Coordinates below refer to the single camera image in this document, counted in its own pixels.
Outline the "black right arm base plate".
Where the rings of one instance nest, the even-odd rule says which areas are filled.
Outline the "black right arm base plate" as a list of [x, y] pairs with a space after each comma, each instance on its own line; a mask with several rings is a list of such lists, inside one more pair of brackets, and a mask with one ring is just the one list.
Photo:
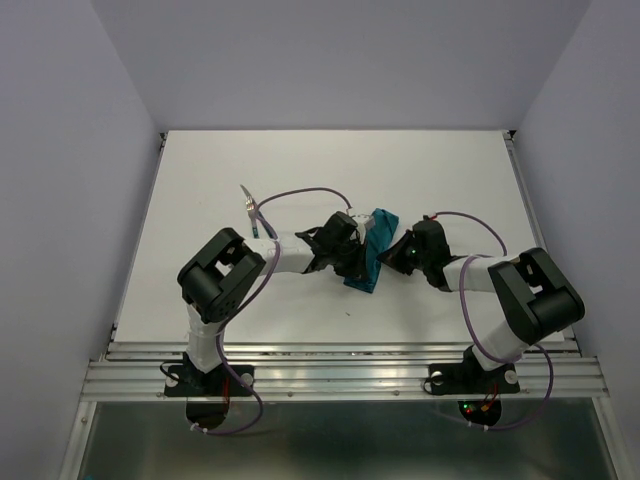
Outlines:
[[513, 364], [486, 371], [463, 363], [437, 363], [428, 367], [423, 390], [434, 396], [516, 394], [520, 392]]

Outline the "teal cloth napkin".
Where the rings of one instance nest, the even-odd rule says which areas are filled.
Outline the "teal cloth napkin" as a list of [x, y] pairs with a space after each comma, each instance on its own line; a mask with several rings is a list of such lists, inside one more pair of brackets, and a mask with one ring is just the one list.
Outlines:
[[369, 294], [374, 292], [382, 268], [378, 256], [391, 247], [399, 225], [399, 217], [385, 209], [376, 208], [371, 217], [373, 225], [366, 231], [364, 244], [365, 274], [347, 276], [343, 281], [345, 286]]

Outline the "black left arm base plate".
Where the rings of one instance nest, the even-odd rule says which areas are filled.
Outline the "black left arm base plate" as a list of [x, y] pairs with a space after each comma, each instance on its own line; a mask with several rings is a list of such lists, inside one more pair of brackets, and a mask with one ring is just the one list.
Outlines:
[[182, 363], [162, 363], [159, 369], [165, 377], [164, 395], [169, 398], [252, 396], [223, 365], [206, 374]]

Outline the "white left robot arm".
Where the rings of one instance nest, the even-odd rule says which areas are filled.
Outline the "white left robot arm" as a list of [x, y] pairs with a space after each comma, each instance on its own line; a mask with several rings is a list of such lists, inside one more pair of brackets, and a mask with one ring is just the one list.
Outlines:
[[220, 230], [177, 277], [189, 314], [185, 362], [191, 386], [202, 394], [221, 386], [223, 323], [238, 313], [258, 278], [331, 267], [340, 277], [368, 281], [366, 235], [374, 225], [371, 214], [338, 211], [321, 227], [266, 239]]

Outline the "teal handled fork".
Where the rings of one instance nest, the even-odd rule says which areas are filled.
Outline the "teal handled fork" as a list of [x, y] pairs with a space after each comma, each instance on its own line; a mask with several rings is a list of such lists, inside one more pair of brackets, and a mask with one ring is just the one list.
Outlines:
[[259, 228], [258, 228], [258, 220], [257, 220], [257, 212], [256, 212], [256, 203], [252, 196], [246, 196], [246, 211], [251, 223], [251, 231], [254, 238], [259, 238]]

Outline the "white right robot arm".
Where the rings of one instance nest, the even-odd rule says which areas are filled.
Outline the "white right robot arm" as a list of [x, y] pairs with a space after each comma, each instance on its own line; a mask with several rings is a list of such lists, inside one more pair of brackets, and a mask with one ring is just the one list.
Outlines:
[[[548, 252], [535, 247], [518, 255], [454, 255], [441, 223], [426, 217], [378, 255], [393, 270], [410, 275], [419, 270], [432, 287], [457, 292], [468, 332], [472, 359], [460, 366], [463, 384], [482, 390], [496, 369], [513, 363], [531, 346], [585, 316], [581, 296]], [[465, 293], [493, 293], [503, 319], [484, 338], [471, 323]]]

